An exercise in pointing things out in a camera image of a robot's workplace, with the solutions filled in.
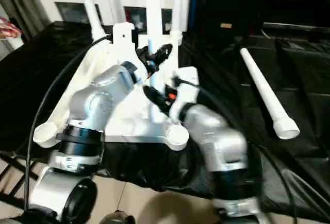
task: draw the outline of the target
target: white pvc pipe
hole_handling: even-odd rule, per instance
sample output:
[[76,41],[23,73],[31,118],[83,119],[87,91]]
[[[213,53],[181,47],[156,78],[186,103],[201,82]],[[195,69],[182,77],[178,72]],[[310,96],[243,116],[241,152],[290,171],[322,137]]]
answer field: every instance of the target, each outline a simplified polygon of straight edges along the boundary
[[[146,0],[146,23],[148,34],[148,49],[149,53],[155,53],[162,43],[162,18],[161,18],[161,5],[160,0]],[[150,86],[158,91],[164,91],[163,75],[159,72],[153,74],[150,78]],[[158,107],[154,104],[150,105],[150,118],[153,122],[161,122],[163,114],[159,111]]]
[[300,133],[298,126],[284,110],[249,51],[246,48],[242,48],[240,53],[273,119],[273,128],[276,135],[283,140],[298,136]]
[[180,31],[181,4],[182,4],[182,0],[174,0],[173,10],[172,10],[172,29],[171,29],[173,31]]
[[93,40],[100,39],[104,37],[106,34],[101,26],[100,20],[97,15],[95,3],[93,0],[84,0],[85,1],[85,9],[89,19],[89,23],[92,28],[92,37]]

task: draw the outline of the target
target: tile floor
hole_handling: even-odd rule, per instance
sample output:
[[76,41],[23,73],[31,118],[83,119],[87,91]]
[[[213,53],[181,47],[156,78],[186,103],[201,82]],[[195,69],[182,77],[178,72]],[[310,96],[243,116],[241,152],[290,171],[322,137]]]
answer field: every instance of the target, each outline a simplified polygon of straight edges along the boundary
[[[0,172],[7,164],[0,160]],[[34,168],[39,173],[44,165]],[[0,191],[9,192],[22,173],[12,169],[0,182]],[[136,218],[137,224],[212,224],[217,217],[212,212],[209,200],[183,194],[164,192],[158,193],[148,188],[141,188],[131,183],[115,179],[95,177],[98,187],[96,205],[88,224],[99,223],[104,216],[116,209],[125,211]],[[23,197],[23,187],[17,197]],[[0,202],[0,219],[17,216],[21,210]],[[275,223],[291,224],[288,216],[272,214]],[[300,224],[317,224],[310,220],[300,220]]]

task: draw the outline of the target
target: black cable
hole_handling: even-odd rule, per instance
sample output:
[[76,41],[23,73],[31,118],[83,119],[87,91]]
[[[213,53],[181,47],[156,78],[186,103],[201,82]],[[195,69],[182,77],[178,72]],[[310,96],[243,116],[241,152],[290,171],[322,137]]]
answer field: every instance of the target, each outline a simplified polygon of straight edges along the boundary
[[[219,101],[218,98],[216,98],[213,94],[211,94],[209,91],[207,91],[205,88],[201,87],[200,85],[197,85],[197,84],[194,84],[190,81],[185,81],[185,80],[182,80],[180,79],[179,77],[174,77],[174,83],[176,85],[180,84],[180,83],[184,83],[184,84],[188,84],[188,85],[191,85],[191,86],[194,86],[198,89],[200,89],[201,93],[204,94],[206,97],[209,98],[209,100],[211,100],[213,102],[213,104],[218,108],[218,110],[221,112],[222,115],[224,115],[229,123],[232,125],[232,127],[234,129],[237,129],[239,131],[242,131],[242,127],[241,125],[239,124],[239,122],[237,121],[237,119],[231,114],[231,112],[227,109],[227,107],[221,103]],[[269,160],[271,166],[274,168],[274,170],[276,171],[277,175],[279,176],[282,184],[283,184],[283,187],[288,195],[288,198],[289,198],[289,202],[290,202],[290,205],[291,205],[291,208],[292,208],[292,218],[293,218],[293,224],[298,224],[298,219],[297,219],[297,214],[296,214],[296,206],[295,206],[295,203],[294,203],[294,198],[293,198],[293,194],[292,194],[292,191],[287,183],[287,181],[285,180],[282,172],[280,171],[279,167],[276,165],[275,161],[271,158],[271,156],[266,152],[266,150],[259,144],[255,143],[255,142],[252,142],[250,141],[253,145],[255,145],[260,152],[263,153],[263,155]]]
[[24,184],[24,211],[28,210],[28,198],[29,198],[29,173],[30,173],[30,164],[31,164],[31,149],[33,144],[33,134],[40,116],[40,113],[42,112],[42,109],[45,106],[45,103],[47,99],[50,96],[50,93],[52,92],[54,86],[59,82],[59,80],[71,69],[71,67],[94,45],[97,43],[106,40],[111,39],[110,35],[104,36],[98,40],[95,40],[92,44],[90,44],[88,47],[86,47],[84,50],[80,51],[78,55],[76,55],[63,69],[62,71],[57,75],[57,77],[54,79],[52,84],[49,86],[48,90],[46,91],[45,95],[43,96],[43,99],[38,107],[38,110],[36,112],[36,115],[33,119],[33,123],[30,129],[29,134],[29,140],[27,145],[27,157],[26,157],[26,164],[25,164],[25,184]]

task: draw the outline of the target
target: black plastic sheet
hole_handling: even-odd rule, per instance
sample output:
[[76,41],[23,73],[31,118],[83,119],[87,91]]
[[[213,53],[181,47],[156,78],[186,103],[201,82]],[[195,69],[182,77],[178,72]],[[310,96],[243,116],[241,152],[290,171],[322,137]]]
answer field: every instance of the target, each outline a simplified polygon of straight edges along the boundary
[[[0,150],[25,156],[30,125],[46,88],[67,62],[90,43],[88,25],[57,22],[0,61]],[[240,120],[246,138],[271,153],[293,190],[298,216],[329,222],[330,45],[266,38],[249,38],[240,45],[249,49],[299,126],[301,134],[296,139],[281,141],[276,137],[270,116],[235,46],[218,51],[217,45],[186,34],[180,64],[196,66],[201,85]],[[74,71],[57,86],[41,121],[51,113]],[[199,96],[199,102],[217,110],[203,96]],[[41,160],[49,151],[35,145],[34,158]],[[261,158],[263,209],[292,215],[278,175],[268,160]],[[260,164],[250,166],[258,172]],[[213,195],[210,174],[194,141],[179,152],[162,144],[108,143],[100,174],[157,191],[172,190],[204,198]]]

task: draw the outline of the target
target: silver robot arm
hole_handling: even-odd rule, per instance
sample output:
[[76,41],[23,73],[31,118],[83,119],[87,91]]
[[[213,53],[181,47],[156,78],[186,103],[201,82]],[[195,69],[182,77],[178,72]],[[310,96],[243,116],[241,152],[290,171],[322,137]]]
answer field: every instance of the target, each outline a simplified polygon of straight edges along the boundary
[[213,206],[224,221],[222,223],[267,223],[259,208],[255,185],[250,183],[251,166],[245,137],[232,129],[221,115],[187,101],[185,96],[195,95],[197,88],[180,82],[175,100],[147,86],[144,92],[163,113],[180,121],[199,145],[206,167],[212,174]]
[[29,198],[29,210],[0,223],[86,223],[97,195],[92,177],[101,162],[108,120],[135,84],[158,71],[171,50],[167,44],[154,55],[140,57],[139,65],[129,61],[115,65],[72,96],[67,126],[56,136],[60,148],[41,173]]

